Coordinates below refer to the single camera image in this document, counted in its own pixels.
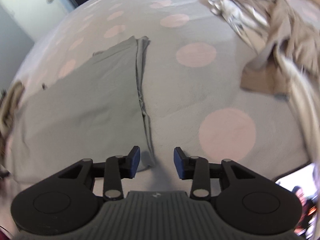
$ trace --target door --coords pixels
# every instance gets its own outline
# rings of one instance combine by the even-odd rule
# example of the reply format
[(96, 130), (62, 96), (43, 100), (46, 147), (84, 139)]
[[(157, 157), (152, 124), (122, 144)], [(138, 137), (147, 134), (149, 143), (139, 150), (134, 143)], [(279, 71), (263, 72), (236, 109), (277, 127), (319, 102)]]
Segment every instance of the door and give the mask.
[(34, 41), (47, 34), (68, 14), (60, 0), (0, 0), (0, 3)]

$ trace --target gray wall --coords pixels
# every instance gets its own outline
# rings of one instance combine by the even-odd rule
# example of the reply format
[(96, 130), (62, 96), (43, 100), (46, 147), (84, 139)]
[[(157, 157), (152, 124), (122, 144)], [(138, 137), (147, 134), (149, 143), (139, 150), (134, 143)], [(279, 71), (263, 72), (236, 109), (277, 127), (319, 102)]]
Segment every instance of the gray wall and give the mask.
[(34, 42), (0, 6), (0, 89), (8, 89)]

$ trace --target bed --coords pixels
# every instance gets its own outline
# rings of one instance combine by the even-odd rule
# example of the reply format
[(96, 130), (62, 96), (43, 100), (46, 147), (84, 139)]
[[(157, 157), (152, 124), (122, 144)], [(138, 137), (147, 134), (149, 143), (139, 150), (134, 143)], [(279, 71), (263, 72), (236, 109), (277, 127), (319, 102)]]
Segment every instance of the bed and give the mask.
[[(308, 22), (320, 28), (320, 11), (307, 0), (288, 0)], [(173, 163), (177, 146), (189, 156), (212, 163), (233, 159), (274, 179), (310, 163), (303, 138), (285, 99), (239, 88), (244, 65), (255, 57), (207, 0), (89, 0), (35, 44), (18, 71), (26, 91), (20, 105), (78, 68), (97, 51), (131, 36), (147, 36), (150, 45), (142, 93), (150, 117), (155, 167), (123, 180), (130, 190), (185, 190)], [(10, 159), (12, 138), (7, 143)], [(37, 181), (7, 181), (1, 225), (11, 232), (10, 202)], [(212, 194), (220, 192), (212, 180)], [(94, 193), (102, 194), (97, 180)]]

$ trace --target brown cloth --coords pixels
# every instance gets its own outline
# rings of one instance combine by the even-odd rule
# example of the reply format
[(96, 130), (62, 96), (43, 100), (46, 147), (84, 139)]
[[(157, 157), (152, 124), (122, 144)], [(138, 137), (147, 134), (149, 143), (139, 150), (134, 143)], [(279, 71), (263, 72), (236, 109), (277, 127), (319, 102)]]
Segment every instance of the brown cloth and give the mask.
[(12, 129), (14, 111), (18, 106), (24, 86), (17, 81), (5, 95), (0, 106), (0, 162), (3, 164), (5, 142)]
[(286, 0), (233, 0), (247, 11), (252, 6), (269, 23), (265, 48), (243, 69), (240, 87), (268, 94), (290, 91), (289, 75), (282, 73), (280, 49), (298, 68), (307, 70), (312, 77), (320, 73), (319, 30), (305, 23)]

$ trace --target green-gray fabric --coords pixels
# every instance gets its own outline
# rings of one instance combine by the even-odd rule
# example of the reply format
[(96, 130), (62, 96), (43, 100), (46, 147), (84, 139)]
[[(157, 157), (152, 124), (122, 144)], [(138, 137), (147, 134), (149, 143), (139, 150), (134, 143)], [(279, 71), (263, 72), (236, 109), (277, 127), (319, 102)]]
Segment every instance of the green-gray fabric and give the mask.
[(82, 158), (104, 162), (135, 145), (139, 169), (154, 165), (140, 91), (148, 43), (132, 36), (95, 54), (23, 104), (14, 123), (14, 165), (7, 163), (17, 180), (41, 180)]

